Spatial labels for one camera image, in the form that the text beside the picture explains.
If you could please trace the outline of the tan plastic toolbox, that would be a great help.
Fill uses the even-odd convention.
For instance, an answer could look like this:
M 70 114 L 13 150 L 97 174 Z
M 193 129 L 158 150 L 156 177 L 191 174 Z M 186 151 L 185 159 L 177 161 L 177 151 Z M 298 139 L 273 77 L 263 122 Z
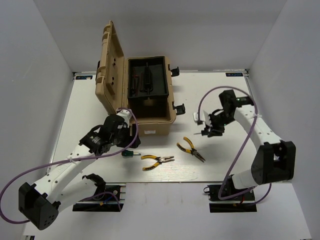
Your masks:
M 131 109 L 138 121 L 138 134 L 143 136 L 168 135 L 178 115 L 186 112 L 184 104 L 175 105 L 172 78 L 180 74 L 178 67 L 171 68 L 165 57 L 168 97 L 155 99 L 128 99 L 128 62 L 125 57 L 115 25 L 110 21 L 103 29 L 102 51 L 95 80 L 95 95 L 109 114 L 125 107 Z

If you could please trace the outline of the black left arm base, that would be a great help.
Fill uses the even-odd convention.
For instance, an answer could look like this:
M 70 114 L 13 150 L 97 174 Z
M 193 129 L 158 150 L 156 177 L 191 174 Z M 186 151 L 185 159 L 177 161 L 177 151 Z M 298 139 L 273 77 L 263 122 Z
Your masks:
M 107 193 L 80 201 L 73 205 L 73 212 L 119 213 L 125 203 L 126 185 L 106 184 L 104 191 Z

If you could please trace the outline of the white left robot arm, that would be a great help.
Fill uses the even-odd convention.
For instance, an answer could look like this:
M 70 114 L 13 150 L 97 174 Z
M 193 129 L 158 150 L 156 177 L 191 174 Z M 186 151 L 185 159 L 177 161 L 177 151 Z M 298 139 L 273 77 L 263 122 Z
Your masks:
M 136 141 L 130 134 L 133 114 L 122 109 L 109 115 L 102 125 L 93 127 L 66 158 L 33 184 L 24 183 L 18 190 L 19 211 L 38 229 L 48 228 L 65 208 L 92 196 L 105 196 L 105 181 L 96 174 L 85 175 L 77 184 L 71 181 L 111 147 L 125 148 Z

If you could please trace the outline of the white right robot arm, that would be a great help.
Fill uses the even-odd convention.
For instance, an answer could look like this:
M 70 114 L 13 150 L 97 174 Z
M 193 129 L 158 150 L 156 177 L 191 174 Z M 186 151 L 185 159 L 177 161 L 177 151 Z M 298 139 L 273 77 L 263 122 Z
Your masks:
M 219 94 L 221 108 L 206 113 L 200 108 L 193 114 L 197 125 L 204 125 L 202 136 L 220 137 L 225 127 L 239 123 L 247 133 L 244 143 L 235 156 L 234 166 L 246 143 L 252 141 L 256 155 L 248 170 L 231 174 L 228 170 L 217 193 L 222 200 L 236 200 L 257 186 L 289 181 L 294 176 L 296 146 L 275 134 L 258 113 L 256 103 L 248 94 L 237 97 L 236 88 L 227 87 Z

